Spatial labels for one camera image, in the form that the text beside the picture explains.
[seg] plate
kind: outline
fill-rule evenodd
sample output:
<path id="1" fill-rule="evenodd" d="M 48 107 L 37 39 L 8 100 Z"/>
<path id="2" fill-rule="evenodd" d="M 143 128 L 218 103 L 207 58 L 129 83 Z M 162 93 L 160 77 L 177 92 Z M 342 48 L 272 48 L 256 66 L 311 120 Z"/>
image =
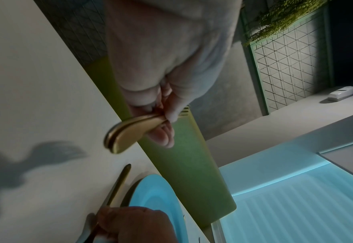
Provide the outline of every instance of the plate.
<path id="1" fill-rule="evenodd" d="M 132 194 L 129 206 L 147 207 L 165 212 L 179 243 L 188 243 L 187 229 L 179 200 L 168 182 L 160 175 L 143 178 Z"/>

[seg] tabletop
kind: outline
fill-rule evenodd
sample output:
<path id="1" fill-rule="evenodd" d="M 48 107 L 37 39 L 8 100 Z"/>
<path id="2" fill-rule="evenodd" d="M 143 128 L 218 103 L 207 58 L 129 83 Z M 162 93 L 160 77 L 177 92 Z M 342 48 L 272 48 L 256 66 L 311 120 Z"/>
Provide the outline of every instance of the tabletop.
<path id="1" fill-rule="evenodd" d="M 158 173 L 138 144 L 103 147 L 120 119 L 31 0 L 0 0 L 0 242 L 75 242 L 123 167 L 113 206 Z M 190 242 L 208 242 L 186 214 Z"/>

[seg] hanging foliage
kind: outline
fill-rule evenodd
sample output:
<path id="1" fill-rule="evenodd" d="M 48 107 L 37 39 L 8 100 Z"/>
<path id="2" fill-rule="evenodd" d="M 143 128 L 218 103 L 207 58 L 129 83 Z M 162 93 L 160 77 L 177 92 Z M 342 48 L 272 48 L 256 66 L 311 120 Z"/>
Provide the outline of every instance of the hanging foliage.
<path id="1" fill-rule="evenodd" d="M 299 18 L 317 10 L 327 3 L 327 0 L 278 0 L 267 13 L 259 15 L 260 26 L 266 26 L 253 34 L 247 44 L 268 38 L 284 31 Z"/>

